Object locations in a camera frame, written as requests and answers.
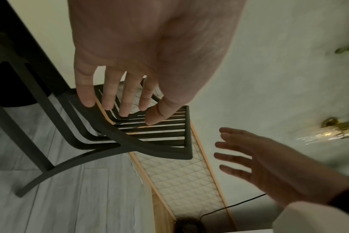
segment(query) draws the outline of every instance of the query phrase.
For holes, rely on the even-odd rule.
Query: pinky finger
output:
[[[233,168],[225,166],[225,165],[220,165],[219,168],[221,171],[223,171],[229,175],[241,178],[241,179],[246,180],[247,182],[251,183],[251,173],[250,172],[245,172],[243,170],[233,169]]]

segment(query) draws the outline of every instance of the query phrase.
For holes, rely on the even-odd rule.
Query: black cable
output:
[[[237,203],[237,204],[234,204],[234,205],[230,205],[230,206],[227,206],[227,207],[223,207],[223,208],[220,208],[220,209],[215,210],[215,211],[210,212],[210,213],[206,213],[206,214],[204,214],[204,215],[202,215],[202,216],[200,217],[200,221],[201,221],[201,218],[204,217],[204,216],[206,216],[206,215],[209,215],[209,214],[212,214],[212,213],[215,213],[215,212],[217,212],[217,211],[224,210],[224,209],[227,209],[227,208],[230,208],[230,207],[234,207],[234,206],[236,206],[236,205],[241,205],[241,204],[243,204],[243,203],[245,203],[245,202],[252,201],[252,200],[254,200],[254,199],[257,199],[257,198],[262,197],[262,196],[265,196],[265,195],[266,195],[266,193],[265,193],[265,194],[262,194],[262,195],[259,195],[259,196],[257,196],[257,197],[253,197],[253,198],[248,199],[248,200],[246,200],[246,201],[243,201],[243,202],[240,202],[240,203]]]

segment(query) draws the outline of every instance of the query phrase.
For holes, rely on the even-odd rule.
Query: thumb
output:
[[[145,116],[145,123],[148,126],[159,123],[172,116],[182,106],[184,104],[174,103],[164,96],[156,105],[148,110]]]

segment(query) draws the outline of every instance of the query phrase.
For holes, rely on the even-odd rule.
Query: wall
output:
[[[349,0],[249,0],[230,51],[191,103],[191,120],[228,205],[262,192],[223,174],[213,158],[222,126],[273,138],[349,174],[349,139],[304,145],[301,130],[349,120]],[[268,197],[232,208],[239,230],[270,228]]]

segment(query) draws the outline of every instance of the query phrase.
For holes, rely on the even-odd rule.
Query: gray wood plank floor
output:
[[[58,101],[50,99],[75,136],[86,142]],[[38,104],[7,112],[53,164],[85,152],[63,139]],[[150,187],[142,184],[127,155],[69,169],[23,198],[14,195],[40,173],[0,128],[0,233],[153,232]]]

